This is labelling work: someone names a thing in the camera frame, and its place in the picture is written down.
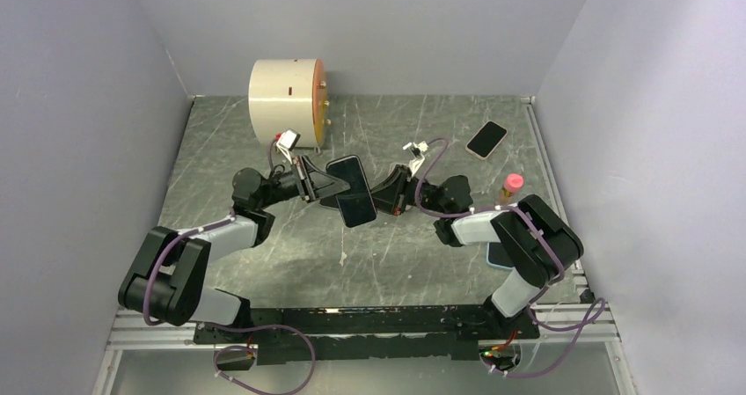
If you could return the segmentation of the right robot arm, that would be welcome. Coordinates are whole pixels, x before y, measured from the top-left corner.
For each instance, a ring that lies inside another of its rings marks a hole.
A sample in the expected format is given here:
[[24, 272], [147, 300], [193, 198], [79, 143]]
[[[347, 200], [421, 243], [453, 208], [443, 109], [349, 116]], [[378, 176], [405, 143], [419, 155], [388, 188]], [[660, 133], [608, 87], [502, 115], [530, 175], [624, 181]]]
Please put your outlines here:
[[435, 234], [444, 245], [487, 244], [508, 259], [508, 278], [485, 302], [484, 327], [496, 338], [509, 335], [517, 316], [550, 285], [563, 280], [584, 253], [575, 232], [535, 194], [479, 211], [472, 206], [471, 186], [464, 175], [435, 185], [397, 165], [371, 195], [377, 209], [392, 216], [408, 207], [424, 208], [435, 218]]

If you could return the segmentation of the black smartphone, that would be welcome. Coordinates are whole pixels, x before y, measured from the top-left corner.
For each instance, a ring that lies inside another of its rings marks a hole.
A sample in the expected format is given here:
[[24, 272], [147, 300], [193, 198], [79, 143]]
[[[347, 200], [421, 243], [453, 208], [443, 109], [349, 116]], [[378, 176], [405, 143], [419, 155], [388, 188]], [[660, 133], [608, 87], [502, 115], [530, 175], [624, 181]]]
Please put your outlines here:
[[325, 208], [332, 208], [332, 209], [339, 208], [337, 199], [334, 196], [321, 199], [319, 201], [319, 205]]

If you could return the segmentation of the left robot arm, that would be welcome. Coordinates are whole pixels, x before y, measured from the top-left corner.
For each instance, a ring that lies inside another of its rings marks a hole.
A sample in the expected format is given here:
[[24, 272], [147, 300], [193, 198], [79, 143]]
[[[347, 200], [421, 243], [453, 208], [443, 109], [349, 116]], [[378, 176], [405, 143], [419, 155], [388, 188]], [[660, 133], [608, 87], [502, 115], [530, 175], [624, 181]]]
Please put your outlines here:
[[252, 330], [251, 303], [206, 286], [209, 262], [261, 245], [274, 224], [268, 207], [295, 198], [317, 201], [351, 187], [305, 155], [268, 176], [246, 167], [231, 185], [225, 218], [188, 230], [157, 226], [147, 233], [119, 288], [120, 307], [141, 313], [149, 326], [206, 322], [230, 342], [244, 340]]

